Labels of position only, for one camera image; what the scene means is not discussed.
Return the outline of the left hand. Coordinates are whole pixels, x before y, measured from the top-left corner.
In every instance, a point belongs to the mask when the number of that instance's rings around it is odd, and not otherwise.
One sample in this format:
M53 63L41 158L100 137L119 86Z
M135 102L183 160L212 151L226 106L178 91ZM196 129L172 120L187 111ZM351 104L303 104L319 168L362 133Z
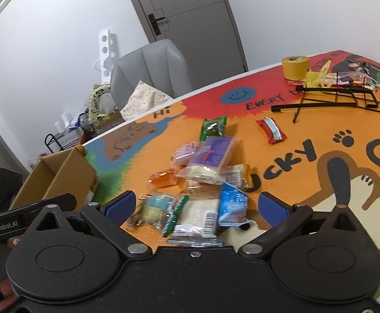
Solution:
M0 282L0 292L3 299L0 301L0 312L11 306L17 299L17 295L13 292L10 280L6 278Z

